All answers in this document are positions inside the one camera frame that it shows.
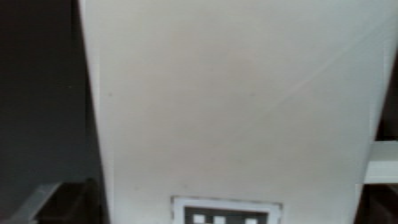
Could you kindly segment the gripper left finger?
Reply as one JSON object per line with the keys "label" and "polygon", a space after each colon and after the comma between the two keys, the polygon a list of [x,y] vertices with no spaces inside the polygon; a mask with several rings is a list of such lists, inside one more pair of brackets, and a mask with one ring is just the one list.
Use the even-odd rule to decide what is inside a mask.
{"label": "gripper left finger", "polygon": [[6,224],[98,224],[95,180],[41,185]]}

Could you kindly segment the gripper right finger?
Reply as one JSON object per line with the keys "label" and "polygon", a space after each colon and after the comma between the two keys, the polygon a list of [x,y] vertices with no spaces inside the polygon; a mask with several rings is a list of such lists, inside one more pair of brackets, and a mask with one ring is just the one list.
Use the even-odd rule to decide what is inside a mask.
{"label": "gripper right finger", "polygon": [[354,224],[398,224],[398,184],[366,184]]}

